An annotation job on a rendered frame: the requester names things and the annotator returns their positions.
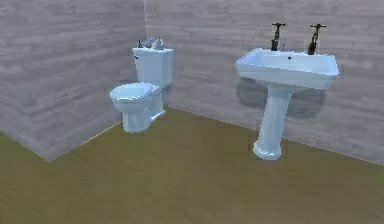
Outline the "dark bronze tap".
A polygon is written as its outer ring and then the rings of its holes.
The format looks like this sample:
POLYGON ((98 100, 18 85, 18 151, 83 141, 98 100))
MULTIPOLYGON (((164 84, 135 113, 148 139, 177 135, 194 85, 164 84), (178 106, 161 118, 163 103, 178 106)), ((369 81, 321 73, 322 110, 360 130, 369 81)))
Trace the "dark bronze tap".
POLYGON ((273 22, 271 24, 272 26, 276 27, 276 30, 273 34, 273 37, 271 39, 271 51, 277 51, 278 45, 279 45, 279 39, 280 39, 280 27, 286 26, 286 23, 279 23, 279 22, 273 22))
POLYGON ((312 34, 312 37, 311 37, 311 41, 310 41, 310 43, 308 45, 307 54, 308 55, 314 55, 315 51, 316 51, 316 47, 317 47, 317 41, 318 41, 318 38, 319 38, 319 30, 321 28, 326 28, 326 25, 323 25, 323 24, 311 24, 310 27, 313 28, 314 31, 313 31, 313 34, 312 34))

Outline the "white toilet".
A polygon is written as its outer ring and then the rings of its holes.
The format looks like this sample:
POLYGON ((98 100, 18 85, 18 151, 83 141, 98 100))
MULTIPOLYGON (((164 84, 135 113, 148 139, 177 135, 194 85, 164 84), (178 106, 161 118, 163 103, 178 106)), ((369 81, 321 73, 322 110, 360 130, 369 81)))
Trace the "white toilet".
POLYGON ((114 107, 123 115, 126 132, 141 132, 165 113, 163 89, 172 84, 174 50, 132 49, 137 81, 110 91, 114 107))

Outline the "white pedestal sink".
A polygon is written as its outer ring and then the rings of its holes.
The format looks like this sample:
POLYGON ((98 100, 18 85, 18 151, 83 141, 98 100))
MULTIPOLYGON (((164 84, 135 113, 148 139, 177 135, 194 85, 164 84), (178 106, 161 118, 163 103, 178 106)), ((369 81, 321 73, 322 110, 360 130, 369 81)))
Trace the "white pedestal sink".
POLYGON ((301 89, 329 89, 339 76, 334 55, 256 48, 236 61, 238 75, 267 87, 267 103, 253 152, 278 160, 291 97, 301 89))

